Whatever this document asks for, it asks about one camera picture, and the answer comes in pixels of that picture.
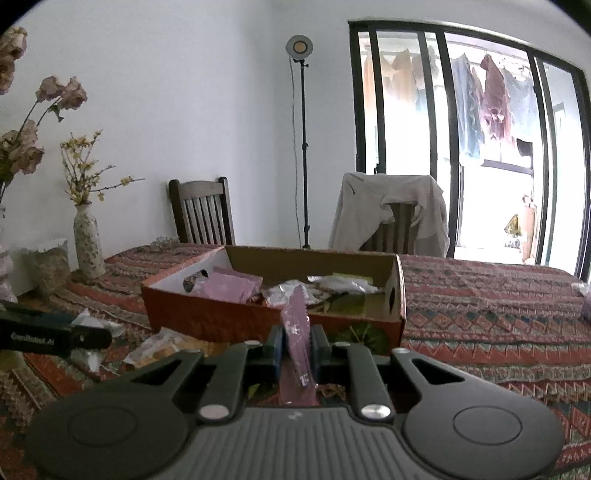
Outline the pink snack packet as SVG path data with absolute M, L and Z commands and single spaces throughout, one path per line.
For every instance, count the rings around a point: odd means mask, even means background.
M 311 369 L 311 324 L 304 288 L 297 286 L 281 311 L 288 357 L 281 363 L 280 402 L 293 407 L 318 406 L 317 383 Z

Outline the clear bag of snacks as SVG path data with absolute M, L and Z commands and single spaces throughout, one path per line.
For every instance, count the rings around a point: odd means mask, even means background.
M 26 269 L 36 290 L 49 298 L 70 278 L 66 238 L 55 238 L 21 250 Z

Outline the white snack packet on table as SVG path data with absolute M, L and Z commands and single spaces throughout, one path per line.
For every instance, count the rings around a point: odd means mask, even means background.
M 70 359 L 92 373 L 99 371 L 112 340 L 124 333 L 123 325 L 96 318 L 88 309 L 83 310 L 70 326 L 75 330 L 79 341 L 79 346 L 71 352 Z

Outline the orange snack packet on table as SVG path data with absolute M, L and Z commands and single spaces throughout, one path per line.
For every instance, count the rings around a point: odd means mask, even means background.
M 185 334 L 162 327 L 131 351 L 123 362 L 135 369 L 167 358 L 182 350 L 205 350 L 207 343 Z

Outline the green pumpkin shaped item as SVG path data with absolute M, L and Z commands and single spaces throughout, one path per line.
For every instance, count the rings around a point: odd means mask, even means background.
M 335 342 L 359 343 L 376 355 L 386 355 L 389 351 L 387 333 L 382 328 L 368 322 L 350 324 L 335 335 Z

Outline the patterned red tablecloth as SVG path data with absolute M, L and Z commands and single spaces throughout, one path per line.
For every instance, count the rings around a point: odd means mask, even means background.
M 148 337 L 140 285 L 149 276 L 204 254 L 195 244 L 160 243 L 110 257 L 106 273 L 73 278 L 51 297 L 26 293 L 27 307 L 71 315 L 89 311 L 125 328 L 98 373 L 30 354 L 1 377 L 1 475 L 34 479 L 24 433 L 46 404 L 123 372 L 124 357 Z M 559 479 L 590 475 L 590 324 L 574 278 L 549 267 L 406 256 L 407 348 L 454 365 L 553 409 L 565 445 Z

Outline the yellow flower branches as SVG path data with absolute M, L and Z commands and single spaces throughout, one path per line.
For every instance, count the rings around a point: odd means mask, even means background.
M 75 206 L 90 204 L 92 195 L 96 195 L 99 201 L 103 201 L 107 191 L 143 181 L 143 178 L 126 176 L 111 185 L 101 184 L 103 174 L 115 168 L 113 164 L 100 167 L 99 161 L 92 157 L 101 134 L 101 130 L 95 131 L 91 137 L 75 137 L 70 134 L 68 140 L 60 143 L 61 162 L 66 182 L 65 193 Z

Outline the folded floral cloth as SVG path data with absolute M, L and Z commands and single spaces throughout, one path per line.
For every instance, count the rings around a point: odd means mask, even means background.
M 150 243 L 150 247 L 156 250 L 166 250 L 175 248 L 180 244 L 181 242 L 177 237 L 157 237 Z

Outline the pink packet in box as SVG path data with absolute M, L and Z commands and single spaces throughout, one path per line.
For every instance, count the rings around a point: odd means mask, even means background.
M 263 285 L 263 278 L 235 270 L 214 267 L 211 273 L 198 278 L 190 294 L 199 298 L 245 304 Z

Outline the cardboard box orange outside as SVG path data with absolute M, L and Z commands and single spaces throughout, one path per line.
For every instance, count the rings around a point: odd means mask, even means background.
M 330 339 L 379 355 L 406 322 L 400 258 L 376 252 L 221 246 L 148 278 L 141 294 L 153 330 L 217 343 L 262 340 L 293 300 Z

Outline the white snack packets in box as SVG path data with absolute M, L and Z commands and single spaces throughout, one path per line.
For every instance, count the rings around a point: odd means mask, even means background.
M 345 295 L 372 295 L 382 293 L 383 289 L 369 277 L 349 274 L 308 276 L 307 280 L 287 280 L 273 287 L 263 288 L 262 295 L 266 306 L 280 307 L 287 304 L 291 295 L 301 289 L 304 304 L 315 307 L 342 298 Z

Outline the chair with grey jacket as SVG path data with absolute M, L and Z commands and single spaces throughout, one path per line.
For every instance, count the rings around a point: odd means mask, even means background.
M 413 255 L 417 228 L 412 226 L 416 205 L 393 203 L 392 223 L 381 223 L 376 232 L 363 243 L 361 251 Z

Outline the dark wooden chair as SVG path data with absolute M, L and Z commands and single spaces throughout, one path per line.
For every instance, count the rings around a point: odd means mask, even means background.
M 168 182 L 176 233 L 181 243 L 235 245 L 228 178 Z

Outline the dark red hanging shirt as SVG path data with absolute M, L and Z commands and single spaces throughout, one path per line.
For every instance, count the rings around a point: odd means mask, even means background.
M 488 126 L 490 137 L 503 140 L 510 135 L 512 125 L 510 97 L 505 78 L 490 54 L 484 56 L 480 67 L 486 72 L 481 113 Z

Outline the grey hanging shirt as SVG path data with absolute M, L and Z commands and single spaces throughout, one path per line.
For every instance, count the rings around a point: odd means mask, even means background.
M 503 69 L 502 73 L 509 94 L 511 133 L 516 139 L 533 142 L 539 133 L 539 112 L 534 82 L 531 78 L 519 80 L 506 69 Z

